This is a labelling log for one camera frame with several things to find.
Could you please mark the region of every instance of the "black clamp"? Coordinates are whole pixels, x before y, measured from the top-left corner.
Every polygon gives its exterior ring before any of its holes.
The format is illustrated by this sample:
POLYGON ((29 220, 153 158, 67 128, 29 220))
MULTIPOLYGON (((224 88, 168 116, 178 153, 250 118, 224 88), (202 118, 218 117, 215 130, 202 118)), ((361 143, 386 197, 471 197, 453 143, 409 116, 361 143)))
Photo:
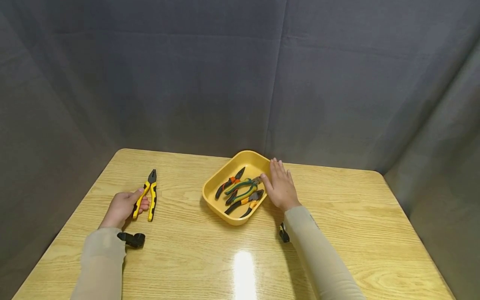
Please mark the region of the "black clamp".
POLYGON ((132 248, 141 248, 145 243, 145 235, 143 233, 131 235, 130 233, 120 232, 117 234, 117 237, 132 248))
POLYGON ((290 237, 288 236, 288 233, 285 231, 285 226, 282 224, 280 224, 280 238, 282 239, 282 241, 284 243, 288 243, 290 241, 290 237))

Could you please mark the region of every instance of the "beige sleeve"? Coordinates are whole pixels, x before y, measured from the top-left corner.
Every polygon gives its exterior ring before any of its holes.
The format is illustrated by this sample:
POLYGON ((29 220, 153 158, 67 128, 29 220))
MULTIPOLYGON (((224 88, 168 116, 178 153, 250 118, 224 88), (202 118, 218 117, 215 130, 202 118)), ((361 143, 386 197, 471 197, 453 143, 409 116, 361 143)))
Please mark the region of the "beige sleeve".
POLYGON ((120 300, 125 242, 117 228, 101 228, 86 239, 72 300, 120 300))
POLYGON ((308 209, 297 206, 286 211, 284 226, 317 299, 365 299, 350 271, 318 228, 308 209))

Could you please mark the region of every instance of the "yellow tray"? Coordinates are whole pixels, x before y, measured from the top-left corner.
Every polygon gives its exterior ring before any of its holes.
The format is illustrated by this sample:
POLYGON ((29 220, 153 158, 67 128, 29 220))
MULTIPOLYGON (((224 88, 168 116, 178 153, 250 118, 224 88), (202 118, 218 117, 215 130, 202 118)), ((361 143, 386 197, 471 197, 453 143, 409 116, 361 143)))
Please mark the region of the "yellow tray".
MULTIPOLYGON (((260 174, 265 173, 270 176, 270 161, 260 154, 245 150, 238 152, 230 161, 228 161, 215 175, 213 175, 205 184, 203 188, 203 196, 211 210, 213 210, 222 219, 231 225, 242 225, 255 213, 257 208, 262 204, 266 197, 266 191, 263 183, 258 185, 258 190, 264 190, 264 194, 257 206, 253 208, 252 212, 243 218, 240 218, 248 209, 248 204, 242 205, 235 209, 230 215, 225 214, 228 206, 225 201, 228 198, 223 193, 218 200, 215 200, 215 193, 218 188, 224 184, 230 177, 234 177, 241 168, 245 167, 245 171, 240 180, 246 178, 254 179, 260 174)), ((248 187, 240 188, 239 194, 246 192, 248 187)))

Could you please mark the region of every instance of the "gray curtain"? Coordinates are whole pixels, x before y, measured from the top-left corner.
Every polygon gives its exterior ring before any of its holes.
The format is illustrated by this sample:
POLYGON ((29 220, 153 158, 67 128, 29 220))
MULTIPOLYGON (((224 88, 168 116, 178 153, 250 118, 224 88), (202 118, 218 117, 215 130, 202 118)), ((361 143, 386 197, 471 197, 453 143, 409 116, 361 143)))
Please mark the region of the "gray curtain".
POLYGON ((385 175, 480 293, 480 2, 0 2, 0 298, 123 147, 385 175))

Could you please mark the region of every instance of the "wooden table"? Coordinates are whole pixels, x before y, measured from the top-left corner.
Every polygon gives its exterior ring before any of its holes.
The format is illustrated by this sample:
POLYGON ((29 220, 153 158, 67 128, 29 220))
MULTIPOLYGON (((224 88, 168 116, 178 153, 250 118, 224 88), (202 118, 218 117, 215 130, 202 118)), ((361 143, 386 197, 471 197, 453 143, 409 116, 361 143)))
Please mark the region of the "wooden table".
MULTIPOLYGON (((202 186, 228 158, 122 149, 80 203, 14 299, 68 299, 85 237, 113 195, 158 174, 156 218, 127 231, 146 235, 127 250, 123 299, 314 299, 290 243, 278 238, 282 214, 265 201, 233 227, 202 200, 202 186)), ((452 299, 392 195, 373 171, 286 164, 301 202, 368 299, 452 299)))

